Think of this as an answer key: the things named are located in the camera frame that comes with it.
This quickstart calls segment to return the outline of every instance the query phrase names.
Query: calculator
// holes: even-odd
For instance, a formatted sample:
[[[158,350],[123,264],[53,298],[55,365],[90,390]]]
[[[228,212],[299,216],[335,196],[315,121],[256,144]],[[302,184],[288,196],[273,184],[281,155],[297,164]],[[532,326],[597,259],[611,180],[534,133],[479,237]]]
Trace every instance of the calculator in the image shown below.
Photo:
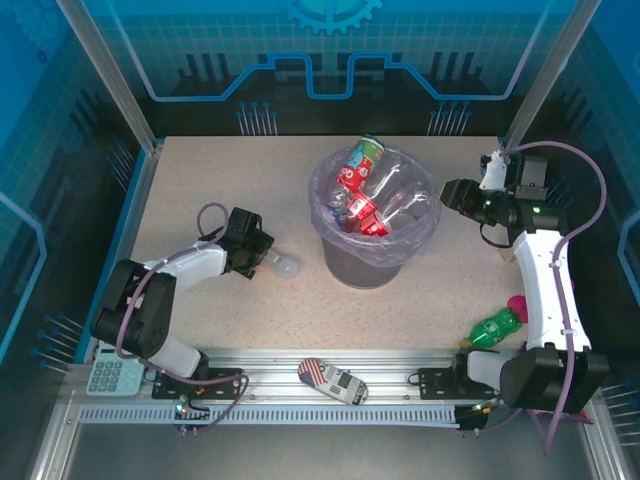
[[[136,395],[140,390],[143,375],[144,366],[137,359],[120,358],[113,346],[100,342],[87,384],[87,395]]]

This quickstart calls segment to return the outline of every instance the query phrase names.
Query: plastic bottle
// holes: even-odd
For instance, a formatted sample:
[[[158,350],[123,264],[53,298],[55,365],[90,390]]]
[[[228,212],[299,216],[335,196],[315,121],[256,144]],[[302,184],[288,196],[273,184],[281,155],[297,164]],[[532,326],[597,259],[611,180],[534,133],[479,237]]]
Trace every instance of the plastic bottle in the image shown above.
[[[414,182],[394,193],[382,209],[362,220],[360,231],[365,235],[387,235],[414,223],[428,212],[434,201],[422,182]]]
[[[300,270],[300,262],[293,257],[280,255],[273,248],[270,249],[262,259],[264,265],[273,268],[280,276],[284,278],[293,278]]]
[[[461,348],[491,348],[522,327],[520,315],[509,307],[485,318],[476,324],[467,338],[460,342]]]
[[[372,135],[363,135],[344,164],[336,185],[329,192],[327,207],[339,220],[353,194],[365,184],[375,165],[384,154],[384,144]]]
[[[347,204],[344,218],[364,220],[396,192],[409,176],[411,167],[400,155],[387,155],[359,192]]]

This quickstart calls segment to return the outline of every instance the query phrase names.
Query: metal pole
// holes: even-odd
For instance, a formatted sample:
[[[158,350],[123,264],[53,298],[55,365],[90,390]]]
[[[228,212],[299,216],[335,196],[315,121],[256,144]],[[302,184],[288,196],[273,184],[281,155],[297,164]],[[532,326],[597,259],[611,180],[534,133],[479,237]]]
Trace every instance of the metal pole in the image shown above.
[[[573,10],[567,17],[558,38],[554,42],[549,55],[542,64],[536,79],[527,92],[520,110],[516,113],[505,137],[507,150],[520,145],[524,135],[533,123],[540,107],[544,103],[564,69],[566,62],[576,48],[578,41],[586,30],[593,14],[602,0],[577,0]]]
[[[144,151],[153,153],[156,139],[127,81],[82,0],[56,0],[107,90]]]

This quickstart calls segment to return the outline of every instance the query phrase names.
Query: bottle label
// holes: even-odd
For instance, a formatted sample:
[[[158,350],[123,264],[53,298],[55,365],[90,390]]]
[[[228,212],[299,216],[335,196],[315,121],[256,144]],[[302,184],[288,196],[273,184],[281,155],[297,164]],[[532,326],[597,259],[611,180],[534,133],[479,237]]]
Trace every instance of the bottle label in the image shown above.
[[[375,212],[378,207],[362,192],[357,192],[347,204],[347,209],[358,220],[362,221]]]
[[[390,227],[384,225],[378,218],[378,212],[369,215],[360,223],[360,230],[365,235],[379,235],[384,237],[391,230]]]
[[[336,179],[352,192],[357,192],[365,184],[371,170],[382,157],[384,148],[369,138],[361,138],[351,157],[342,167]]]

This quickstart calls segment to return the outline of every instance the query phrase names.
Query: green plastic bottle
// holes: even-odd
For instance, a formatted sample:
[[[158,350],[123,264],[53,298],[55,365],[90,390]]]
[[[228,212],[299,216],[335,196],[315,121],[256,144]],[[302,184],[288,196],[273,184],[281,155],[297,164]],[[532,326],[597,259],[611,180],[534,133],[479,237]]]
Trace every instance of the green plastic bottle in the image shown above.
[[[491,348],[521,327],[520,315],[511,308],[504,307],[495,315],[476,324],[469,336],[460,342],[460,347]]]

